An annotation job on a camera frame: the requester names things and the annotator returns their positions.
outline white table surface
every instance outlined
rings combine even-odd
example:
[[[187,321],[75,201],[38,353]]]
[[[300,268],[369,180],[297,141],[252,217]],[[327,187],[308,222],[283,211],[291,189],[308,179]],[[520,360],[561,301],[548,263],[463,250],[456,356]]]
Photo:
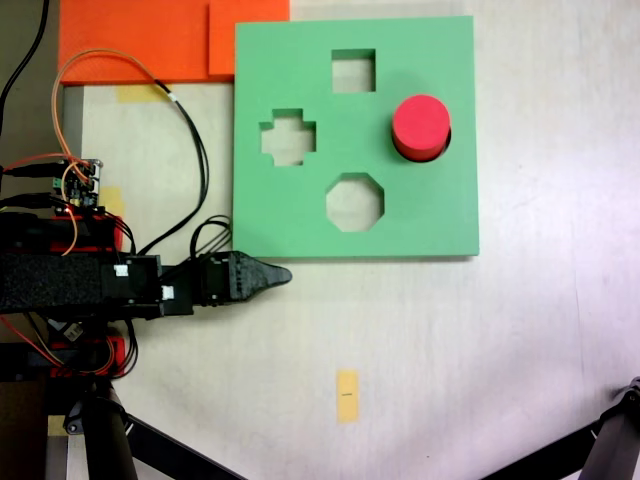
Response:
[[[640,374],[640,3],[292,0],[295,20],[460,14],[476,29],[480,256],[281,262],[294,281],[248,304],[136,321],[140,361],[115,384],[128,411],[250,479],[473,480]],[[211,158],[199,219],[230,213],[233,87],[175,91]],[[188,130],[113,87],[85,88],[83,107],[81,153],[106,163],[143,245],[195,204]],[[181,260],[197,223],[153,253]],[[337,422],[339,369],[360,375],[356,423]]]

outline red foam cylinder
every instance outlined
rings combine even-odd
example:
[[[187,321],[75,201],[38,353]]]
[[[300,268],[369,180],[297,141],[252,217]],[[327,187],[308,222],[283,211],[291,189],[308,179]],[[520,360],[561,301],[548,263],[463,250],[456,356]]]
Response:
[[[430,95],[407,98],[393,115],[393,143],[412,162],[437,158],[446,148],[450,132],[449,110]]]

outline wire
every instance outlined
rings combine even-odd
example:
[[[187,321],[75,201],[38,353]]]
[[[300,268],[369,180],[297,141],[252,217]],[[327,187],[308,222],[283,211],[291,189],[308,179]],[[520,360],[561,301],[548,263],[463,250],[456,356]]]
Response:
[[[69,156],[66,153],[44,153],[42,155],[33,155],[31,157],[26,157],[26,158],[22,158],[20,160],[17,160],[15,162],[13,162],[11,165],[9,165],[8,167],[6,167],[4,169],[4,171],[8,172],[9,170],[13,170],[14,168],[17,168],[17,167],[19,167],[21,165],[24,165],[25,163],[31,163],[31,162],[33,162],[35,160],[41,160],[41,159],[44,159],[44,158],[62,158],[62,159],[67,160],[69,162],[71,161],[71,160],[69,160],[69,158],[73,158],[73,160],[78,162],[78,163],[82,163],[83,165],[86,165],[86,166],[89,165],[89,162],[87,162],[86,160],[82,160],[81,158],[77,158],[77,157],[74,157],[74,156]],[[88,180],[88,178],[84,174],[82,176],[84,177],[84,179]]]
[[[127,356],[120,367],[120,373],[111,377],[113,379],[124,378],[129,375],[133,369],[136,367],[138,363],[139,349],[138,349],[138,340],[136,339],[136,333],[133,328],[133,322],[131,320],[125,320],[125,324],[127,325],[127,330],[129,332],[129,351],[127,352]]]
[[[199,249],[195,250],[198,244],[198,238],[202,229],[208,225],[217,225],[223,228],[222,232],[218,233],[213,239],[209,240],[206,244],[204,244]],[[178,265],[170,268],[165,273],[160,276],[160,281],[166,281],[170,278],[175,278],[177,275],[181,274],[189,268],[191,265],[201,264],[209,260],[213,255],[218,252],[221,248],[227,245],[233,236],[233,230],[231,228],[231,219],[226,215],[214,215],[213,217],[209,217],[202,224],[196,228],[191,236],[191,243],[189,246],[189,256],[180,262]]]
[[[65,189],[67,186],[66,184],[67,174],[69,173],[69,170],[71,170],[74,167],[74,165],[75,165],[74,163],[70,163],[69,166],[64,171],[64,173],[62,174],[62,183],[60,185],[60,191],[62,192],[62,200],[65,203],[69,203],[69,201],[67,200],[67,194],[65,192]],[[69,253],[71,253],[73,248],[76,246],[76,242],[78,241],[78,224],[76,223],[76,217],[73,212],[73,207],[68,206],[66,208],[66,211],[67,213],[69,213],[69,217],[71,218],[71,223],[73,224],[73,241],[71,242],[71,245],[69,245],[69,248],[67,248],[67,250],[62,254],[63,257],[66,257],[67,255],[69,255]]]
[[[95,370],[80,370],[77,368],[73,368],[67,364],[65,364],[62,360],[60,360],[50,349],[49,347],[47,347],[46,342],[44,341],[44,338],[42,337],[42,334],[40,333],[40,330],[38,329],[38,326],[36,325],[35,320],[33,319],[33,317],[31,316],[30,313],[25,313],[24,314],[25,318],[29,321],[29,324],[31,325],[31,328],[33,329],[34,333],[36,334],[36,337],[38,337],[38,340],[40,342],[40,345],[42,346],[42,348],[44,348],[47,353],[49,354],[49,356],[55,360],[58,365],[56,365],[57,367],[63,368],[63,369],[68,369],[74,373],[82,373],[82,374],[90,374],[90,373],[95,373],[96,375],[99,375],[101,373],[106,373],[111,366],[113,365],[113,362],[115,361],[115,349],[113,347],[113,342],[111,341],[111,339],[107,336],[107,344],[109,346],[109,359],[107,360],[107,362],[101,366],[100,368],[97,368]],[[4,319],[3,317],[3,322],[5,325],[7,325],[7,327],[13,331],[14,333],[20,335],[21,338],[25,339],[26,341],[28,341],[26,339],[26,337],[24,337],[22,335],[22,332],[20,332],[16,327],[14,327],[11,322],[9,322],[8,320]],[[40,353],[42,353],[35,345],[33,345],[30,341],[29,343],[34,346]]]
[[[191,120],[191,117],[189,116],[187,111],[184,109],[182,104],[177,99],[175,99],[175,96],[173,95],[171,90],[169,90],[169,88],[160,80],[156,80],[156,84],[160,86],[160,88],[162,88],[165,91],[165,93],[169,96],[169,98],[171,98],[174,101],[174,103],[176,104],[176,107],[178,108],[178,110],[184,117],[185,121],[187,122],[189,131],[191,132],[191,136],[196,146],[196,152],[198,154],[198,166],[200,169],[200,195],[198,198],[198,203],[194,208],[194,210],[191,213],[189,213],[184,219],[178,222],[176,225],[171,227],[165,233],[160,235],[158,238],[156,238],[147,246],[145,246],[142,250],[140,250],[141,255],[145,255],[158,243],[162,242],[167,237],[173,235],[174,233],[182,229],[182,227],[184,227],[187,223],[189,223],[189,221],[191,221],[191,219],[195,217],[196,214],[202,208],[202,205],[204,204],[207,198],[207,193],[209,191],[209,157],[207,155],[207,150],[204,147],[202,138],[200,137],[200,133],[198,132],[198,129],[193,123],[193,120]]]
[[[167,94],[167,97],[175,104],[176,108],[179,110],[179,112],[183,116],[189,128],[191,136],[193,138],[194,144],[196,146],[196,152],[198,154],[198,168],[200,171],[200,194],[198,196],[198,203],[195,209],[191,213],[189,213],[184,219],[182,219],[176,225],[171,227],[167,232],[163,233],[158,238],[153,240],[151,243],[146,245],[140,251],[140,255],[146,255],[158,243],[162,242],[167,237],[173,235],[182,227],[184,227],[202,208],[202,205],[204,204],[204,201],[207,197],[207,193],[209,190],[209,158],[207,156],[207,152],[204,147],[204,142],[202,141],[202,138],[200,137],[200,133],[198,132],[198,129],[193,123],[193,120],[191,119],[187,111],[184,109],[182,104],[177,100],[173,92],[171,92],[169,87],[167,87],[155,75],[153,75],[151,70],[149,70],[136,57],[134,57],[133,55],[129,55],[128,53],[122,52],[120,50],[115,50],[111,48],[94,48],[94,49],[84,50],[82,52],[75,54],[65,62],[65,64],[62,66],[62,68],[58,72],[58,75],[56,76],[56,79],[53,84],[53,90],[51,92],[51,118],[53,120],[53,127],[56,132],[58,142],[60,143],[60,147],[62,148],[63,152],[67,153],[70,156],[72,155],[71,149],[69,148],[69,145],[62,133],[62,128],[60,126],[60,119],[58,115],[58,90],[60,89],[60,83],[66,71],[76,61],[80,60],[81,58],[98,56],[98,55],[115,56],[115,57],[125,59],[129,62],[132,62],[136,66],[138,66],[151,80],[153,80]]]
[[[120,58],[124,58],[134,64],[136,64],[142,71],[144,71],[152,80],[155,81],[156,77],[151,73],[151,71],[136,57],[133,55],[129,55],[128,53],[121,52],[120,50],[115,50],[112,48],[92,48],[89,50],[83,50],[81,52],[73,55],[69,60],[65,62],[65,64],[60,68],[58,75],[56,76],[55,81],[53,82],[53,90],[51,92],[51,118],[53,120],[53,129],[55,130],[56,137],[58,138],[58,142],[60,143],[60,147],[62,151],[71,156],[71,149],[69,148],[69,144],[64,138],[62,134],[62,128],[60,126],[60,118],[58,116],[58,90],[60,89],[60,82],[62,81],[62,77],[67,72],[69,67],[73,65],[76,61],[81,58],[88,56],[97,56],[97,55],[112,55]]]
[[[44,341],[44,338],[42,337],[42,334],[40,333],[40,330],[38,329],[38,326],[36,325],[36,322],[31,316],[31,314],[25,313],[24,316],[29,321],[29,324],[31,324],[31,328],[33,329],[33,332],[36,334],[36,337],[38,337],[38,340],[40,341],[40,345],[42,346],[42,348],[44,348],[47,351],[47,353],[51,355],[51,358],[56,360],[60,365],[64,365],[64,362],[60,360],[58,357],[56,357],[56,355],[49,349],[49,347],[47,347],[47,343]]]
[[[14,327],[13,324],[9,321],[9,319],[7,319],[6,317],[3,317],[3,316],[0,315],[0,321],[2,321],[2,323],[4,323],[5,327],[7,327],[13,333],[18,335],[20,338],[22,338],[25,342],[27,342],[33,348],[35,348],[38,351],[38,353],[40,355],[42,355],[44,358],[46,358],[47,360],[49,360],[49,362],[53,363],[56,367],[61,367],[62,366],[55,359],[53,359],[51,356],[49,356],[48,353],[44,352],[40,347],[38,347],[35,343],[33,343],[29,337],[25,336],[20,330],[18,330],[16,327]]]
[[[31,58],[36,53],[36,50],[40,46],[40,41],[42,40],[42,36],[44,35],[45,28],[47,27],[47,17],[49,14],[49,0],[43,0],[42,2],[42,16],[40,17],[40,25],[38,26],[38,32],[36,33],[36,38],[33,40],[33,44],[31,48],[22,59],[18,67],[7,80],[6,85],[2,89],[2,94],[0,94],[0,137],[2,136],[2,125],[4,121],[4,105],[7,101],[7,97],[9,96],[9,91],[13,84],[16,82],[22,71],[25,69],[27,64],[31,61]]]

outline cross-shaped hole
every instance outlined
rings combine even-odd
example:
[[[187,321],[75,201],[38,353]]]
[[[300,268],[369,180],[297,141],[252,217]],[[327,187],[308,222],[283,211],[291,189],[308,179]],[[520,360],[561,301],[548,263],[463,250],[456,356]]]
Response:
[[[262,153],[276,167],[300,166],[307,152],[316,151],[316,122],[304,121],[302,109],[274,110],[272,122],[260,123]]]

